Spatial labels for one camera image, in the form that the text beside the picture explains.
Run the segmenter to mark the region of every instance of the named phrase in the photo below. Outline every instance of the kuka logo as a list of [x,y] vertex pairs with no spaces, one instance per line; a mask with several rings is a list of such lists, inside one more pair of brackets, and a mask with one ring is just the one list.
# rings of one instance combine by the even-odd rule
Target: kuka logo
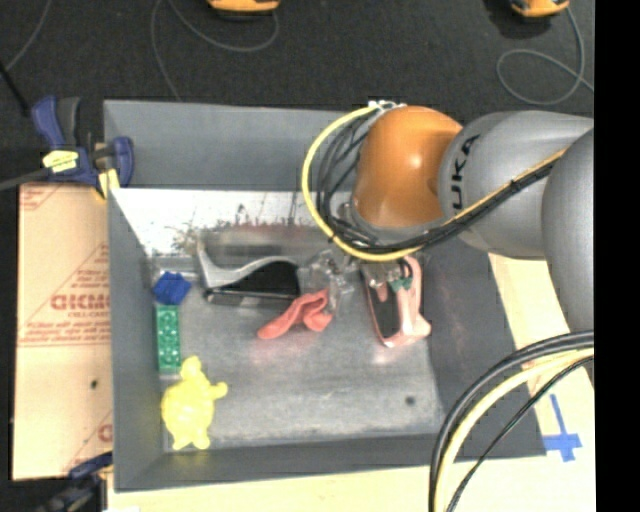
[[51,297],[50,305],[57,311],[75,310],[75,309],[108,309],[109,295],[98,294],[92,295],[83,293],[76,294],[60,294]]
[[[453,164],[455,167],[455,172],[451,175],[452,181],[458,183],[462,182],[462,178],[464,176],[462,174],[462,169],[467,164],[467,158],[469,157],[469,153],[471,152],[471,146],[473,146],[473,143],[479,137],[479,134],[469,137],[462,144],[462,147],[460,148],[460,150],[462,151],[462,159],[456,158],[456,161]],[[453,183],[451,185],[451,192],[453,192],[457,196],[457,200],[454,201],[451,206],[453,206],[454,210],[462,210],[462,189],[460,188],[460,185],[456,185],[455,183]]]

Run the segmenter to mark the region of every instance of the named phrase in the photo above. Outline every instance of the blue clamp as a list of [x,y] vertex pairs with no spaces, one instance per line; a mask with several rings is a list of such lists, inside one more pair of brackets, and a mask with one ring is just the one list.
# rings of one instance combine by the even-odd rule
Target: blue clamp
[[[47,156],[55,160],[62,155],[62,163],[47,165],[49,181],[75,181],[85,183],[102,190],[100,175],[115,169],[119,186],[127,186],[131,181],[134,168],[133,143],[128,137],[116,137],[104,149],[89,151],[79,146],[75,138],[76,111],[80,98],[64,98],[60,101],[55,96],[46,96],[31,109],[31,118],[38,133],[47,141],[51,153]],[[103,169],[96,166],[96,161],[105,159],[109,163]]]

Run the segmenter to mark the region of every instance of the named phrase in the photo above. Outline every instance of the white wire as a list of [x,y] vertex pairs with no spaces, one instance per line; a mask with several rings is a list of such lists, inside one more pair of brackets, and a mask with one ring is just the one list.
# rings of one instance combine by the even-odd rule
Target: white wire
[[[167,73],[167,69],[162,61],[162,57],[160,57],[160,52],[158,51],[158,45],[156,43],[156,18],[158,13],[158,7],[162,3],[162,0],[157,0],[155,5],[153,6],[153,10],[151,12],[151,23],[150,23],[150,31],[151,31],[151,46],[153,49],[153,55],[158,63],[158,67],[160,68],[160,72],[162,73],[162,77],[164,78],[167,86],[171,89],[171,92],[175,96],[178,101],[184,101],[180,94],[178,94],[178,90],[174,85],[173,81],[169,77],[169,73]],[[278,34],[280,33],[280,22],[278,20],[278,16],[275,12],[272,13],[274,29],[273,33],[265,42],[257,44],[255,46],[233,46],[230,44],[222,43],[220,41],[216,41],[206,34],[200,32],[196,27],[194,27],[189,20],[187,20],[184,15],[178,10],[172,0],[167,0],[167,3],[178,17],[178,19],[182,22],[182,24],[187,27],[193,34],[197,37],[205,41],[206,43],[216,46],[217,48],[221,48],[223,50],[231,51],[231,52],[239,52],[239,53],[253,53],[264,50],[265,48],[271,46],[271,44],[276,40]]]
[[44,9],[42,10],[42,14],[40,15],[40,20],[38,21],[36,28],[31,33],[31,36],[29,36],[29,39],[27,39],[27,42],[23,45],[20,51],[18,51],[18,53],[13,57],[13,59],[9,61],[9,64],[5,66],[5,69],[7,71],[10,71],[11,68],[15,66],[18,63],[18,61],[22,59],[22,57],[24,57],[24,54],[27,53],[27,51],[29,50],[33,42],[36,40],[36,37],[38,37],[38,34],[40,34],[40,31],[44,26],[44,22],[46,21],[47,16],[49,15],[49,9],[51,8],[52,3],[53,3],[53,0],[47,0],[47,3],[45,4]]
[[[508,52],[503,53],[500,58],[498,59],[498,62],[496,63],[496,73],[498,75],[498,80],[500,80],[500,83],[502,84],[502,86],[507,90],[507,92],[509,92],[512,96],[514,96],[515,98],[519,99],[520,101],[523,101],[525,103],[529,103],[531,105],[538,105],[538,106],[551,106],[551,105],[557,105],[558,103],[563,102],[564,100],[566,100],[567,98],[569,98],[571,95],[573,95],[574,92],[576,92],[576,90],[578,89],[578,87],[580,87],[580,85],[584,85],[585,87],[587,87],[587,89],[589,89],[591,92],[595,92],[593,85],[591,85],[588,81],[586,81],[584,79],[584,66],[585,66],[585,60],[584,60],[584,40],[582,38],[582,34],[580,33],[580,29],[578,28],[578,24],[576,23],[576,20],[573,16],[573,13],[571,12],[570,8],[567,8],[567,15],[569,16],[569,21],[571,22],[571,26],[573,27],[573,31],[576,34],[576,41],[578,43],[578,59],[579,59],[579,71],[576,72],[573,69],[569,68],[568,66],[566,66],[565,64],[563,64],[562,62],[560,62],[557,59],[554,59],[553,57],[550,57],[549,55],[542,53],[542,52],[538,52],[535,50],[523,50],[523,49],[517,49],[517,50],[510,50]],[[532,98],[528,98],[522,94],[519,94],[518,92],[515,91],[515,89],[513,89],[513,87],[511,87],[509,84],[507,84],[502,71],[501,71],[501,66],[504,62],[504,60],[507,57],[510,57],[512,55],[530,55],[533,57],[537,57],[539,59],[545,60],[547,62],[551,62],[552,64],[555,64],[556,66],[558,66],[560,69],[562,69],[563,71],[567,72],[568,74],[572,75],[573,77],[575,77],[576,81],[573,83],[573,85],[571,86],[571,88],[562,96],[560,96],[559,98],[553,99],[553,100],[547,100],[547,101],[543,101],[543,100],[534,100]]]

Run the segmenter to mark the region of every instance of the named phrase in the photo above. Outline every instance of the yellow cable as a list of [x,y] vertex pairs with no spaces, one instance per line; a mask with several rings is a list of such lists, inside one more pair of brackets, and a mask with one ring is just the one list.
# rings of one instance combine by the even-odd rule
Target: yellow cable
[[340,249],[342,249],[347,254],[350,254],[351,256],[354,256],[361,260],[373,261],[373,262],[384,262],[384,261],[392,261],[392,260],[404,258],[405,256],[408,256],[409,254],[419,250],[421,246],[413,247],[410,249],[403,249],[401,251],[395,251],[387,254],[370,254],[368,252],[354,249],[353,247],[348,245],[344,240],[339,238],[337,234],[331,229],[331,227],[325,223],[324,219],[318,213],[318,210],[316,210],[316,207],[313,204],[313,199],[311,198],[311,192],[309,191],[309,171],[311,169],[311,162],[313,162],[313,158],[316,152],[318,151],[318,148],[320,147],[320,145],[325,141],[325,139],[329,135],[331,135],[331,133],[334,130],[336,130],[343,124],[348,123],[352,119],[355,119],[357,117],[364,116],[370,112],[373,112],[377,108],[379,107],[370,106],[370,107],[364,107],[358,110],[354,110],[353,112],[350,112],[349,114],[346,114],[340,117],[339,119],[336,119],[333,123],[327,126],[320,133],[320,135],[313,141],[313,144],[311,144],[311,147],[309,148],[309,151],[307,152],[307,156],[304,160],[304,163],[302,164],[302,176],[301,176],[302,185],[301,186],[302,186],[302,196],[304,197],[304,202],[307,206],[307,209],[309,210],[309,213],[311,213],[311,217],[313,217],[313,220],[318,225],[318,227],[324,232],[324,234],[327,235],[329,238],[331,238],[333,242],[338,247],[340,247]]
[[562,368],[566,368],[574,362],[585,357],[592,356],[593,354],[594,349],[592,348],[570,351],[569,353],[560,355],[551,361],[546,361],[542,364],[523,370],[522,372],[505,380],[502,384],[487,393],[487,395],[485,395],[485,397],[465,415],[464,420],[460,423],[451,437],[449,447],[443,455],[436,487],[432,490],[432,492],[434,492],[435,511],[446,511],[448,504],[445,502],[444,492],[447,484],[448,473],[450,472],[460,447],[469,435],[469,432],[491,406],[493,406],[507,393],[525,383],[532,377],[537,377],[549,370],[554,370],[555,373],[560,371]]
[[[307,209],[309,210],[309,213],[311,213],[311,217],[313,218],[314,222],[318,225],[318,227],[329,238],[331,238],[333,240],[333,242],[335,242],[335,244],[338,247],[340,247],[340,249],[342,249],[347,254],[350,254],[351,256],[354,256],[356,258],[360,258],[360,259],[365,260],[365,261],[385,262],[385,261],[393,261],[393,260],[397,260],[397,259],[400,259],[400,258],[404,258],[405,256],[408,256],[409,254],[414,253],[414,252],[422,249],[423,245],[417,245],[417,246],[411,247],[409,249],[402,249],[402,250],[398,250],[398,251],[390,252],[390,253],[386,253],[386,254],[371,254],[371,253],[368,253],[366,251],[360,251],[358,249],[355,249],[354,247],[352,247],[349,244],[347,244],[340,237],[338,237],[338,235],[331,229],[331,227],[327,223],[324,222],[324,219],[320,216],[320,214],[318,213],[318,210],[316,210],[316,207],[313,204],[313,199],[311,197],[311,192],[309,191],[309,172],[310,172],[310,169],[311,169],[311,163],[313,162],[313,159],[314,159],[314,157],[315,157],[320,145],[325,141],[325,139],[327,139],[327,137],[329,137],[329,135],[331,135],[331,133],[333,133],[336,129],[338,129],[343,124],[346,124],[349,121],[351,121],[352,119],[355,119],[357,117],[364,116],[364,115],[376,110],[377,108],[379,108],[379,106],[374,105],[374,106],[364,107],[364,108],[355,110],[353,112],[350,112],[349,114],[346,114],[346,115],[336,119],[329,126],[327,126],[320,133],[320,135],[318,135],[318,137],[313,141],[313,144],[311,144],[311,147],[309,148],[309,151],[307,152],[306,158],[305,158],[304,163],[302,165],[301,182],[302,182],[302,195],[304,197],[304,202],[305,202],[305,204],[307,206]],[[527,175],[530,175],[530,174],[536,172],[538,169],[541,169],[545,165],[547,165],[547,164],[553,162],[554,160],[557,160],[558,158],[560,158],[565,151],[566,151],[566,148],[556,152],[555,154],[553,154],[549,158],[546,158],[542,162],[539,162],[538,164],[530,167],[529,169],[527,169],[526,171],[521,173],[519,176],[517,176],[512,181],[517,181],[519,179],[522,179],[522,178],[526,177]],[[505,183],[502,187],[498,188],[497,190],[495,190],[491,194],[487,195],[486,197],[483,197],[482,199],[480,199],[479,201],[477,201],[476,203],[474,203],[470,207],[466,208],[464,211],[462,211],[462,212],[458,213],[457,215],[455,215],[454,217],[450,218],[442,226],[447,226],[449,224],[452,224],[452,223],[456,222],[462,216],[467,214],[470,210],[472,210],[474,208],[477,208],[477,207],[479,207],[480,205],[482,205],[484,203],[487,203],[493,197],[495,197],[499,192],[501,192],[505,188],[509,187],[510,184],[511,184],[511,182]]]

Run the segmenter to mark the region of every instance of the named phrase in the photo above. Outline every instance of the blue tape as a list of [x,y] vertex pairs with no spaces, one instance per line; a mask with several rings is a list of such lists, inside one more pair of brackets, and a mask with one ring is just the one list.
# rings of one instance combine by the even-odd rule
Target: blue tape
[[542,442],[547,451],[558,450],[562,456],[562,462],[570,462],[576,460],[573,450],[575,448],[582,448],[580,437],[578,434],[569,434],[564,425],[562,419],[562,413],[560,412],[560,406],[558,405],[558,398],[556,395],[551,395],[551,405],[556,415],[556,420],[560,426],[560,434],[542,436]]

